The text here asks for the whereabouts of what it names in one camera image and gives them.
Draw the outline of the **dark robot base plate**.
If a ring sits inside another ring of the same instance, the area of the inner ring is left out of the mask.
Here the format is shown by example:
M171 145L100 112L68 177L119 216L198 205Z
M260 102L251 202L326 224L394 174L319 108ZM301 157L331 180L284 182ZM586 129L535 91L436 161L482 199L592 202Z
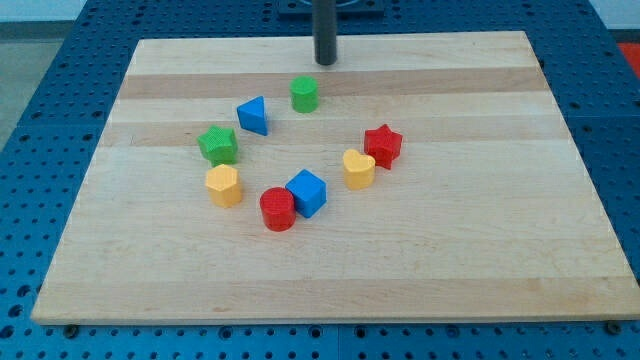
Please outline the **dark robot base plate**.
M338 15L382 16L385 0L336 0ZM312 15L311 0L275 0L274 9L279 18L294 19Z

